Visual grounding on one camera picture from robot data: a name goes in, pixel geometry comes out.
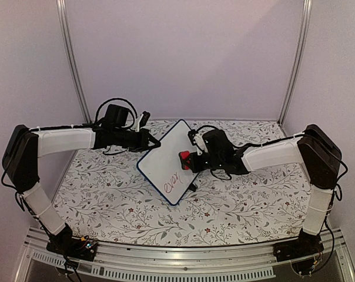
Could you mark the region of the small whiteboard blue frame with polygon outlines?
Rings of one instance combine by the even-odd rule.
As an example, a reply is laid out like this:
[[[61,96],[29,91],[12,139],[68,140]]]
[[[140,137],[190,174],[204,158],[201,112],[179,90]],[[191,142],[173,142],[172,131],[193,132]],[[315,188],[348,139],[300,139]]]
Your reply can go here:
[[[180,152],[196,151],[188,138],[190,130],[185,120],[178,120],[162,136],[161,146],[147,152],[136,164],[138,171],[172,206],[180,202],[197,178],[196,173],[182,169],[179,159]]]

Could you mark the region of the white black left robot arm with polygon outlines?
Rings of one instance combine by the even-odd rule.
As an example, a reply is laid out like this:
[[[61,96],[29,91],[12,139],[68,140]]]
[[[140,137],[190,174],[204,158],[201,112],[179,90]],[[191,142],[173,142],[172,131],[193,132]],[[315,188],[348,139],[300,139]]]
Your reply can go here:
[[[144,152],[160,147],[145,127],[149,112],[138,114],[133,106],[111,103],[103,117],[96,116],[91,123],[51,127],[14,127],[2,157],[2,178],[8,178],[8,187],[17,193],[20,206],[40,222],[48,234],[55,236],[54,245],[64,255],[77,249],[71,238],[71,228],[56,211],[41,180],[41,163],[53,155],[79,150],[99,150],[113,146],[127,152]]]

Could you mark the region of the red whiteboard eraser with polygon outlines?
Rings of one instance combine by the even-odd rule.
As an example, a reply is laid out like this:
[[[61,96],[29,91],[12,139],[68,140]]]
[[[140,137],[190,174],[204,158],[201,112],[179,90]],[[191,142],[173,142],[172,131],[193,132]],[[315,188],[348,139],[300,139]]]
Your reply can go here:
[[[183,151],[179,153],[179,160],[183,170],[190,170],[190,152]]]

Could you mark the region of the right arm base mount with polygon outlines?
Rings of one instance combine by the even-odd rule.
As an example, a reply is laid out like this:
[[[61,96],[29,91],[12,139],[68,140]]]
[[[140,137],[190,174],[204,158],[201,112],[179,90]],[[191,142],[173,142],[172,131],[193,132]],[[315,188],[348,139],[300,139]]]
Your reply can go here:
[[[273,245],[273,255],[278,262],[310,256],[323,250],[320,235],[312,235],[303,230],[300,231],[298,238]]]

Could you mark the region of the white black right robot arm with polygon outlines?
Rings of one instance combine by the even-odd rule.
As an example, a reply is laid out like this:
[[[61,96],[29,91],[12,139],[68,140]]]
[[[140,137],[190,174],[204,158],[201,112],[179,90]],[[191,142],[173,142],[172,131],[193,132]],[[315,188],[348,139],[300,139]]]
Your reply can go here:
[[[316,246],[314,236],[321,232],[330,212],[340,169],[344,166],[342,152],[324,131],[315,124],[293,136],[262,144],[234,145],[224,130],[212,127],[199,134],[188,133],[194,152],[179,152],[181,168],[192,173],[221,170],[228,176],[241,176],[271,167],[294,166],[310,186],[310,198],[302,231],[305,233],[293,244],[298,256],[306,256]]]

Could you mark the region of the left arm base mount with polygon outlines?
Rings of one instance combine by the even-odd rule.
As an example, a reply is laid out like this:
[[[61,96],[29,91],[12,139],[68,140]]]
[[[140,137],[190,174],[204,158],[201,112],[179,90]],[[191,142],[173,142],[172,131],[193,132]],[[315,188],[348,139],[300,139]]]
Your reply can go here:
[[[94,261],[98,249],[97,239],[89,236],[75,237],[72,229],[65,223],[57,235],[51,234],[46,247],[47,251],[65,255],[68,258]]]

